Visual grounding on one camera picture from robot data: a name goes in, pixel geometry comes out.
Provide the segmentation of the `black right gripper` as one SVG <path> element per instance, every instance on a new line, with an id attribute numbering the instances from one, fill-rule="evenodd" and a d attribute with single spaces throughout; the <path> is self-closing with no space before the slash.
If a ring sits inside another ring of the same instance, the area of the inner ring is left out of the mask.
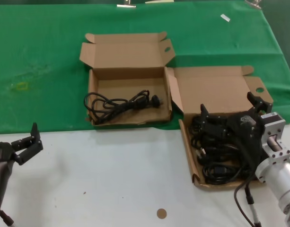
<path id="1" fill-rule="evenodd" d="M 248 111 L 233 113 L 228 118 L 209 114 L 204 104 L 201 104 L 200 132 L 224 139 L 228 127 L 230 137 L 236 145 L 261 145 L 263 129 L 260 113 L 269 114 L 273 105 L 252 92 L 247 93 L 247 99 L 252 107 Z"/>

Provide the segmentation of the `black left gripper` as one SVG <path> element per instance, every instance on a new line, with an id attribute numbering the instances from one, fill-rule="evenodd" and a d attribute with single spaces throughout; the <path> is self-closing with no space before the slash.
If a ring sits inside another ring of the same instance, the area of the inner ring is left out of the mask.
<path id="1" fill-rule="evenodd" d="M 43 149 L 40 132 L 37 123 L 34 122 L 29 137 L 16 140 L 11 144 L 0 142 L 0 163 L 13 161 L 21 166 Z"/>

